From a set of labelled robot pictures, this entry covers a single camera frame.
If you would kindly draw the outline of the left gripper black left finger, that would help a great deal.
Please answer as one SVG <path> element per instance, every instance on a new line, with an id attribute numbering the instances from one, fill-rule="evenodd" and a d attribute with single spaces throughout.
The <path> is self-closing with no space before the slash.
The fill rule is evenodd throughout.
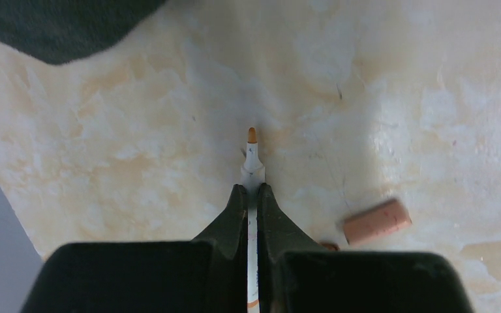
<path id="1" fill-rule="evenodd" d="M 23 312 L 245 312 L 247 192 L 188 241 L 69 243 L 44 263 Z"/>

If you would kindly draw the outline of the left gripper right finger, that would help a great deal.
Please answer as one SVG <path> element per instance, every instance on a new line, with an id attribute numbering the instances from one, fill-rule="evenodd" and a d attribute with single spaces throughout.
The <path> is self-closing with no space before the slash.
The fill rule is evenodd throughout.
<path id="1" fill-rule="evenodd" d="M 472 312 L 461 279 L 426 252 L 330 251 L 258 191 L 262 312 Z"/>

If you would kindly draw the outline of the white pen brown cap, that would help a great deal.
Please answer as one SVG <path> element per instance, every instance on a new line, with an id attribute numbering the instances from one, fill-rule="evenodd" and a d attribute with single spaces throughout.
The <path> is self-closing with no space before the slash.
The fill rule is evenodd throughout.
<path id="1" fill-rule="evenodd" d="M 254 127 L 248 131 L 245 161 L 241 167 L 241 184 L 247 191 L 247 312 L 260 312 L 258 283 L 258 190 L 265 181 L 265 167 L 258 156 L 258 139 Z"/>

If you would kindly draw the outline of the peach pen cap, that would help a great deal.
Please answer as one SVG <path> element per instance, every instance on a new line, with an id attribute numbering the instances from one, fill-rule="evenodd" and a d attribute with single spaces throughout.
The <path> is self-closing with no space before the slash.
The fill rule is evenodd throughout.
<path id="1" fill-rule="evenodd" d="M 342 231 L 350 246 L 386 237 L 412 225 L 412 219 L 402 202 L 391 198 L 362 213 L 345 219 Z"/>

